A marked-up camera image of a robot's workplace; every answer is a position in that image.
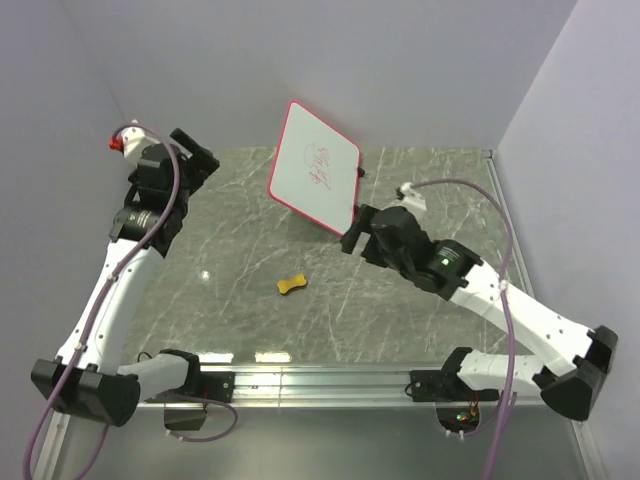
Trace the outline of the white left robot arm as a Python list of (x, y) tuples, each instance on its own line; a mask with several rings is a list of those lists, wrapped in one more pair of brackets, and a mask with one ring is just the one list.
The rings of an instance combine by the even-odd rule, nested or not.
[(132, 123), (111, 149), (132, 161), (130, 188), (113, 220), (104, 266), (73, 332), (31, 380), (49, 408), (120, 427), (140, 402), (169, 392), (180, 402), (202, 390), (197, 355), (165, 349), (125, 365), (124, 343), (144, 292), (181, 231), (190, 197), (220, 166), (211, 151), (176, 128), (162, 142)]

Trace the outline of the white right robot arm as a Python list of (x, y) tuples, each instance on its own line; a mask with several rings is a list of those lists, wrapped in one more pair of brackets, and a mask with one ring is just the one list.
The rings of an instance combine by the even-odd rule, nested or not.
[(509, 385), (520, 396), (538, 396), (561, 416), (585, 421), (613, 366), (618, 336), (591, 329), (554, 312), (522, 290), (502, 284), (498, 272), (459, 242), (432, 240), (403, 206), (358, 208), (341, 237), (353, 252), (360, 235), (367, 263), (389, 268), (421, 291), (465, 308), (499, 329), (512, 329), (528, 354), (509, 358), (457, 347), (439, 371), (413, 370), (416, 402), (495, 401)]

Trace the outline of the pink framed whiteboard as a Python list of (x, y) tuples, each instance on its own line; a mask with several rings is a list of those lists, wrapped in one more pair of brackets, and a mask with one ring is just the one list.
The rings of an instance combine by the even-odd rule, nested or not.
[(269, 196), (343, 235), (355, 216), (360, 148), (297, 101), (289, 103), (267, 183)]

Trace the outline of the yellow bone-shaped eraser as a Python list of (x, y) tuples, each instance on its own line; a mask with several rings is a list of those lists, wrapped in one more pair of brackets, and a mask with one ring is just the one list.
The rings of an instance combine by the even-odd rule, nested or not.
[(286, 296), (295, 290), (305, 288), (307, 285), (308, 281), (305, 275), (296, 274), (289, 279), (279, 280), (277, 282), (277, 289), (281, 295)]

